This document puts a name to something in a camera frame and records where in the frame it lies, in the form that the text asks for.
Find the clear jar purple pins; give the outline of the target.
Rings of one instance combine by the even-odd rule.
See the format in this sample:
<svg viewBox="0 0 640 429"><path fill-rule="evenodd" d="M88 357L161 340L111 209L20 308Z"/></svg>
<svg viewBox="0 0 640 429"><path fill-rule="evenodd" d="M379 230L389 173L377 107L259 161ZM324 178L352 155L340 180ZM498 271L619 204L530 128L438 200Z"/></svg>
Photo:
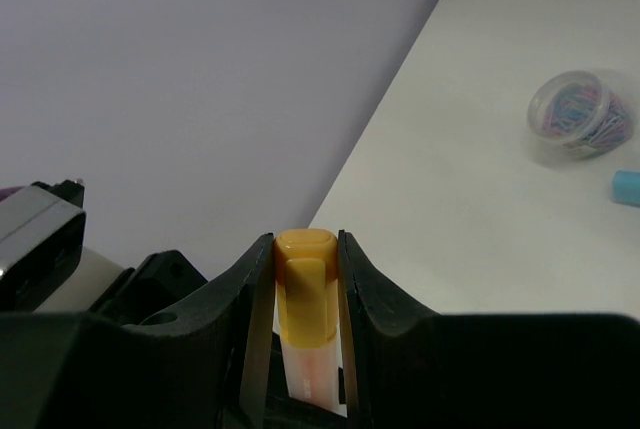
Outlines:
<svg viewBox="0 0 640 429"><path fill-rule="evenodd" d="M545 144L576 159L604 155L635 131L630 103L593 72L563 72L544 83L527 107L527 125Z"/></svg>

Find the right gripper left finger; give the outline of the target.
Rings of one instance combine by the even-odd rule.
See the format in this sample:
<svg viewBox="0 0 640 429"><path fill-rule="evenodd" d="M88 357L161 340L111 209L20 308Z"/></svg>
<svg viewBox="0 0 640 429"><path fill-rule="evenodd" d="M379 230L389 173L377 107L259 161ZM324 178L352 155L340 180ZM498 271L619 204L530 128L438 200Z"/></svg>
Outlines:
<svg viewBox="0 0 640 429"><path fill-rule="evenodd" d="M132 325L89 313L1 318L5 428L259 428L273 314L271 234Z"/></svg>

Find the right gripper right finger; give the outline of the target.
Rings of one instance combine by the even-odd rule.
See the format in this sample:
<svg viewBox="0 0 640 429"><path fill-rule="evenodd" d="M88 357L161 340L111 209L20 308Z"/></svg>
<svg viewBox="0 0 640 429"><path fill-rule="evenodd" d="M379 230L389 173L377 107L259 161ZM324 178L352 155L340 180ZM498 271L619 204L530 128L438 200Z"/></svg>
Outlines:
<svg viewBox="0 0 640 429"><path fill-rule="evenodd" d="M635 428L639 323L619 314L440 314L338 237L353 428Z"/></svg>

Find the light blue marker cap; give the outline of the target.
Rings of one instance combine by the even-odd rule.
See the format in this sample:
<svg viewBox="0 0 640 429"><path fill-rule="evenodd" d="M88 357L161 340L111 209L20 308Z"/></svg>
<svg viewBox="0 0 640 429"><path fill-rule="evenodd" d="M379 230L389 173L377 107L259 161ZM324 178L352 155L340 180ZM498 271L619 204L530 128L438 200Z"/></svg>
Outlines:
<svg viewBox="0 0 640 429"><path fill-rule="evenodd" d="M612 201L626 206L640 206L640 172L616 171L611 182Z"/></svg>

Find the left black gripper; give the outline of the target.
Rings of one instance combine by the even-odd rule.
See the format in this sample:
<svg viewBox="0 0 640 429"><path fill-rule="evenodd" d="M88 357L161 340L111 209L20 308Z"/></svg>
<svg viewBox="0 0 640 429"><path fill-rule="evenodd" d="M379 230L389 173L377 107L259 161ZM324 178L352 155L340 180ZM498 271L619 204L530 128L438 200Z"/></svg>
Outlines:
<svg viewBox="0 0 640 429"><path fill-rule="evenodd" d="M116 324L139 324L206 283L180 251L151 254L137 268L122 271L92 304L92 312Z"/></svg>

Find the orange highlighter pen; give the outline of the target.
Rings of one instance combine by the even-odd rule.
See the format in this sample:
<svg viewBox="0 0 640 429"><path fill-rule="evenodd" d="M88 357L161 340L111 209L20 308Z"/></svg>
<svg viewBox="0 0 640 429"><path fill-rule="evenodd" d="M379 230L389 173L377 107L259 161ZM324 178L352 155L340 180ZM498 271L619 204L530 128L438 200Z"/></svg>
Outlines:
<svg viewBox="0 0 640 429"><path fill-rule="evenodd" d="M314 348L301 348L280 339L288 395L340 416L346 405L339 402L341 354L338 337Z"/></svg>

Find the yellow orange marker cap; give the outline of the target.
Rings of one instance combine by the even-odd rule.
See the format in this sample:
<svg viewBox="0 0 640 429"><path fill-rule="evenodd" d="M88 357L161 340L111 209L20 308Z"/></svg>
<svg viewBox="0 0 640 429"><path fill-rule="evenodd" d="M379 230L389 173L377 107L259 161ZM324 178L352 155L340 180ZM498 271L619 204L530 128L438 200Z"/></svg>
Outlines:
<svg viewBox="0 0 640 429"><path fill-rule="evenodd" d="M280 334L295 347L333 340L338 324L337 238L324 229L292 229L274 241Z"/></svg>

